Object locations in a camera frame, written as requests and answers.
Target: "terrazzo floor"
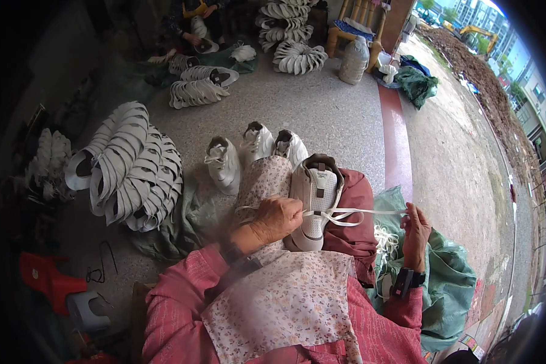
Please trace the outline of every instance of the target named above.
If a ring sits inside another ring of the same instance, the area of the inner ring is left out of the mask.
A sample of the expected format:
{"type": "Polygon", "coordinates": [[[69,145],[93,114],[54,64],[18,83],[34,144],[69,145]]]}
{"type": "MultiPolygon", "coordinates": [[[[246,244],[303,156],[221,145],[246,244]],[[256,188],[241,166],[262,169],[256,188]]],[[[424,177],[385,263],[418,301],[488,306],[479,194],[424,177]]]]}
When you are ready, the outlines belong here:
{"type": "MultiPolygon", "coordinates": [[[[281,129],[297,133],[310,154],[326,153],[339,167],[362,171],[375,194],[384,189],[385,155],[383,119],[376,82],[364,75],[361,84],[351,86],[338,77],[340,61],[329,59],[320,72],[303,76],[275,73],[272,55],[259,53],[254,73],[241,75],[222,101],[175,110],[168,106],[168,90],[156,95],[147,107],[150,122],[167,133],[182,153],[184,171],[192,171],[200,191],[213,196],[222,218],[231,212],[234,198],[218,193],[203,164],[206,146],[216,135],[238,146],[241,133],[252,121],[266,125],[277,136],[281,129]]],[[[83,133],[80,149],[86,145],[102,120],[91,122],[83,133]]],[[[88,191],[60,210],[53,235],[62,254],[71,257],[65,273],[85,277],[87,267],[100,268],[99,244],[107,240],[113,249],[118,273],[108,251],[103,252],[105,282],[89,282],[113,305],[109,311],[113,333],[129,326],[131,290],[135,281],[155,282],[170,263],[160,263],[136,251],[127,240],[124,227],[105,226],[103,217],[91,214],[88,191]]]]}

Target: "yellow excavator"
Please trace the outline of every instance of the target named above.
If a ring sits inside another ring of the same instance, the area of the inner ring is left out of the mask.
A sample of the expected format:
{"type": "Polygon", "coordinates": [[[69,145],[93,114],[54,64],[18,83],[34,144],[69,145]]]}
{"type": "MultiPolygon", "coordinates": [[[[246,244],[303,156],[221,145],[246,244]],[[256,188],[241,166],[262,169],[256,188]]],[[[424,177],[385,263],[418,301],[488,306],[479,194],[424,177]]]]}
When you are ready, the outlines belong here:
{"type": "Polygon", "coordinates": [[[467,38],[468,33],[479,33],[481,35],[485,35],[486,37],[489,37],[490,42],[487,45],[487,50],[485,54],[486,58],[489,58],[490,52],[493,49],[493,47],[495,47],[495,44],[497,43],[497,40],[498,40],[497,34],[491,33],[488,30],[482,29],[480,27],[476,27],[475,25],[467,25],[463,27],[462,29],[460,29],[459,31],[456,31],[455,27],[451,25],[450,22],[444,20],[443,27],[447,29],[448,31],[450,31],[456,38],[461,40],[463,43],[465,43],[468,40],[467,38]]]}

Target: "red plastic stool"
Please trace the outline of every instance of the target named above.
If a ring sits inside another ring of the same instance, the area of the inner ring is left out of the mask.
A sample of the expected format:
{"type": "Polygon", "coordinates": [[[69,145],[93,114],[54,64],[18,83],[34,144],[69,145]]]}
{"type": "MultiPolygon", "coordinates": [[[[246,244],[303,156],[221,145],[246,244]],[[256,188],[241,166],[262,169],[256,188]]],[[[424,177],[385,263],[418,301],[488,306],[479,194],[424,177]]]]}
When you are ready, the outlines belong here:
{"type": "Polygon", "coordinates": [[[30,288],[41,291],[59,315],[69,315],[65,298],[68,294],[85,292],[87,282],[80,278],[61,274],[55,267],[56,261],[69,261],[67,257],[39,256],[23,251],[20,253],[20,275],[30,288]]]}

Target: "white sneaker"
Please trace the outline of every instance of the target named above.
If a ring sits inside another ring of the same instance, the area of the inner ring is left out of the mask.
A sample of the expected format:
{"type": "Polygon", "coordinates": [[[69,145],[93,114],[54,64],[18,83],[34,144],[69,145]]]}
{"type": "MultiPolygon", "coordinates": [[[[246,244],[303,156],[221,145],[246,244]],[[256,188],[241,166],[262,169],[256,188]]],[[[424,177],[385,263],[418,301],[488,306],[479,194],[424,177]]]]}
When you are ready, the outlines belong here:
{"type": "Polygon", "coordinates": [[[261,158],[273,155],[275,139],[269,129],[256,121],[249,123],[240,144],[245,168],[261,158]]]}
{"type": "Polygon", "coordinates": [[[274,148],[274,155],[289,159],[293,171],[309,156],[301,138],[290,130],[279,132],[274,148]]]}
{"type": "Polygon", "coordinates": [[[210,177],[224,194],[238,194],[240,161],[234,145],[227,138],[215,136],[206,150],[204,163],[208,164],[210,177]]]}
{"type": "Polygon", "coordinates": [[[313,154],[293,171],[289,197],[303,202],[303,223],[284,238],[290,251],[320,251],[324,245],[327,211],[336,208],[344,179],[335,159],[313,154]]]}

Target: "wooden chair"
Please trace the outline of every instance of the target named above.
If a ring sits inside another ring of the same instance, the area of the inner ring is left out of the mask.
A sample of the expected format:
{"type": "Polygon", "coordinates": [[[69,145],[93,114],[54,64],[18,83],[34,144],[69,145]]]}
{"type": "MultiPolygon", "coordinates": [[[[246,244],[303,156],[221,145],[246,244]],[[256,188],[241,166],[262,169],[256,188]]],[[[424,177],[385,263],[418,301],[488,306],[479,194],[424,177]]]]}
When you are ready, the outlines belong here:
{"type": "MultiPolygon", "coordinates": [[[[338,20],[343,20],[350,0],[343,0],[342,9],[340,10],[340,15],[338,20]]],[[[370,2],[370,0],[355,0],[354,7],[352,8],[352,14],[350,19],[360,23],[362,25],[366,24],[367,28],[370,28],[372,23],[372,17],[374,16],[375,5],[370,2]]],[[[379,9],[383,11],[382,17],[380,18],[379,29],[376,32],[369,48],[370,48],[370,62],[368,62],[368,68],[366,72],[370,72],[379,58],[379,53],[382,51],[382,44],[380,39],[382,37],[384,22],[386,21],[387,11],[379,6],[379,9]]],[[[328,30],[328,43],[326,44],[325,51],[330,58],[334,57],[334,54],[341,54],[342,52],[336,50],[336,44],[338,42],[338,37],[353,41],[356,39],[356,36],[352,33],[346,33],[340,30],[337,27],[332,27],[328,30]]]]}

